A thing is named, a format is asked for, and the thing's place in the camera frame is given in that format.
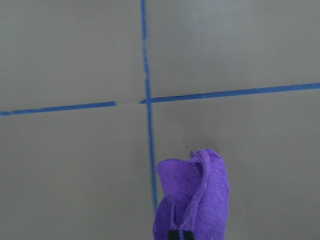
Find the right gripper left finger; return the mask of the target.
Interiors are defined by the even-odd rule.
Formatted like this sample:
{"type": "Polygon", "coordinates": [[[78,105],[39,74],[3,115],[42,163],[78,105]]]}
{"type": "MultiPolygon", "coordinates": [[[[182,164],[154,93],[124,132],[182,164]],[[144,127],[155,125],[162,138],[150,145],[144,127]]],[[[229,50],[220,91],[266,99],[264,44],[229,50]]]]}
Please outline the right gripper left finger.
{"type": "Polygon", "coordinates": [[[178,230],[169,230],[167,232],[168,240],[179,240],[179,231],[178,230]]]}

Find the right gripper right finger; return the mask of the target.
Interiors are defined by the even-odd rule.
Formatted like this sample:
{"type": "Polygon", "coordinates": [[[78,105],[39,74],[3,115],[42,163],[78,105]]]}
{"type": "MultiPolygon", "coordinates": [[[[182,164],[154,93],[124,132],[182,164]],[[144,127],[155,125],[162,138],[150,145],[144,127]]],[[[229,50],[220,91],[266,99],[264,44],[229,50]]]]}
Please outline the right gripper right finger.
{"type": "Polygon", "coordinates": [[[194,233],[192,231],[186,230],[182,234],[184,240],[194,240],[194,233]]]}

